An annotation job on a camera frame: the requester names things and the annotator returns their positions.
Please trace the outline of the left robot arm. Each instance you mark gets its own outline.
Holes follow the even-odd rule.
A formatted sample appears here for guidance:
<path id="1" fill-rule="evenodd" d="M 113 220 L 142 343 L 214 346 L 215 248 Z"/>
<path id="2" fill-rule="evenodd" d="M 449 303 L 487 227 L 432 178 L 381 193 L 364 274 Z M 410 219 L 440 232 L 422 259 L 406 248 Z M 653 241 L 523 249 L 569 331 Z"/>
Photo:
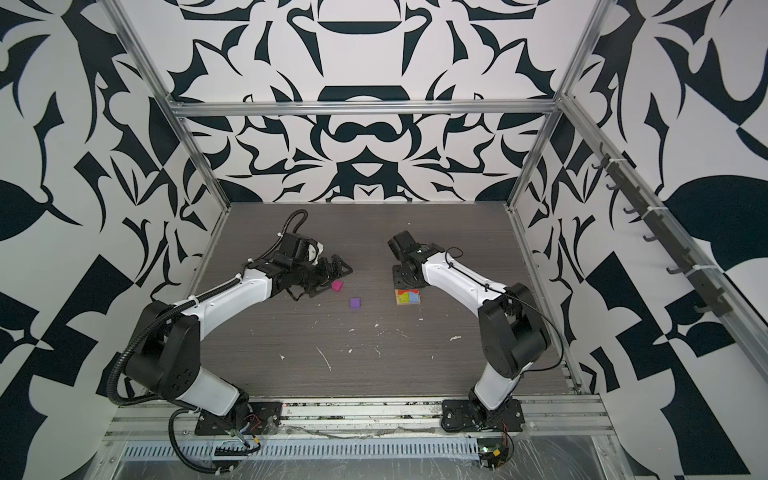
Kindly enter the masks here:
<path id="1" fill-rule="evenodd" d="M 267 254 L 248 260 L 232 279 L 174 304 L 155 301 L 141 314 L 107 380 L 118 406 L 162 399 L 218 417 L 241 414 L 246 393 L 202 366 L 201 344 L 218 327 L 285 292 L 313 298 L 350 275 L 340 256 L 298 233 L 283 234 Z"/>

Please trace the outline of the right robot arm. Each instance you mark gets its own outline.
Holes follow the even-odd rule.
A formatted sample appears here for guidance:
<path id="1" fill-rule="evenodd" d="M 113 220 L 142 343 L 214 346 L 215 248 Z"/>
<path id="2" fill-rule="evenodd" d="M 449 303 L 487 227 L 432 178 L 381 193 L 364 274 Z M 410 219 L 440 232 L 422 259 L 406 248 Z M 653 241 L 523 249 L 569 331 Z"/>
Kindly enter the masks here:
<path id="1" fill-rule="evenodd" d="M 522 420 L 513 392 L 552 344 L 545 317 L 532 292 L 521 283 L 492 281 L 458 261 L 449 249 L 417 242 L 408 231 L 388 241 L 398 264 L 394 282 L 421 289 L 435 287 L 474 314 L 486 366 L 459 407 L 444 409 L 446 431 L 500 429 Z"/>

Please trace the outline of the green circuit board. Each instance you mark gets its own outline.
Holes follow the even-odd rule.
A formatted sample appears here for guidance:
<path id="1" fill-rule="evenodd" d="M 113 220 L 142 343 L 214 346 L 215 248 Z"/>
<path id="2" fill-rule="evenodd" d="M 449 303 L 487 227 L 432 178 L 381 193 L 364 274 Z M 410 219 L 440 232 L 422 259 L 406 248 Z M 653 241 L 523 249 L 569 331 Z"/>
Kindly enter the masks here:
<path id="1" fill-rule="evenodd" d="M 514 454 L 514 442 L 510 437 L 495 441 L 490 438 L 478 441 L 478 459 L 481 467 L 496 470 L 508 463 Z"/>

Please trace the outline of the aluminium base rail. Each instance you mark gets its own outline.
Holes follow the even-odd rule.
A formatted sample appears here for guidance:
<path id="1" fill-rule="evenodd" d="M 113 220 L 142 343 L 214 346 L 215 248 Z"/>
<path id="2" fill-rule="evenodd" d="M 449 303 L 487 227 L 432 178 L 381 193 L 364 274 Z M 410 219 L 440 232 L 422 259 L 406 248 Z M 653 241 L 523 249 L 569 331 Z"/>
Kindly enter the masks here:
<path id="1" fill-rule="evenodd" d="M 614 426 L 598 396 L 518 396 L 522 432 L 536 435 L 613 435 Z M 441 397 L 294 398 L 282 400 L 276 413 L 258 413 L 246 424 L 259 436 L 294 438 L 379 438 L 442 436 Z M 150 402 L 117 410 L 104 439 L 161 440 L 175 409 Z"/>

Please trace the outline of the black wall hook rack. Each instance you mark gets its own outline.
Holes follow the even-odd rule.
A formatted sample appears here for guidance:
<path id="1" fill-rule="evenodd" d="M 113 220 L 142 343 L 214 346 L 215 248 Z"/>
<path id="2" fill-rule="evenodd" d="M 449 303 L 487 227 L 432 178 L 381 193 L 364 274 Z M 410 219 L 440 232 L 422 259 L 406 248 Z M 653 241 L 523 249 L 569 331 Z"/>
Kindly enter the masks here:
<path id="1" fill-rule="evenodd" d="M 674 262 L 666 269 L 670 275 L 683 275 L 701 297 L 704 306 L 696 306 L 698 313 L 712 313 L 724 317 L 734 311 L 726 297 L 722 283 L 715 279 L 716 267 L 696 253 L 691 240 L 685 239 L 682 227 L 673 218 L 671 211 L 649 190 L 642 178 L 625 158 L 615 158 L 603 151 L 594 169 L 604 170 L 613 181 L 611 191 L 619 191 L 628 200 L 630 207 L 624 212 L 637 216 L 650 230 L 644 236 L 645 242 L 658 242 Z"/>

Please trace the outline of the natural wood long block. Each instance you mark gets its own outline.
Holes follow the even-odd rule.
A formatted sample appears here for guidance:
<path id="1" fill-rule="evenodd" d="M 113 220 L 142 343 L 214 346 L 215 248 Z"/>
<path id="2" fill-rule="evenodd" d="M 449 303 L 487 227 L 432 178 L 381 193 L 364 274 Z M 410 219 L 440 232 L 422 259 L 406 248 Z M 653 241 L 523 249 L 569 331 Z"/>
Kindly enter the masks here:
<path id="1" fill-rule="evenodd" d="M 397 289 L 395 301 L 398 306 L 418 305 L 421 303 L 421 295 L 418 289 Z"/>

